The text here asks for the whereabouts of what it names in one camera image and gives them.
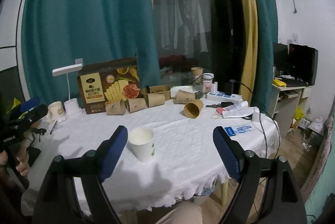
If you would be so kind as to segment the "person left hand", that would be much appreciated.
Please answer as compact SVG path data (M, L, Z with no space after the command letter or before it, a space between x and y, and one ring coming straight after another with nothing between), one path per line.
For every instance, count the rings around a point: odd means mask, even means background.
M0 156L1 156L1 165L5 166L8 162L9 157L4 150L1 151ZM28 164L29 155L26 151L25 145L21 144L20 148L17 150L16 159L18 161L16 164L17 171L21 174L21 176L27 176L28 173L30 172L30 166Z

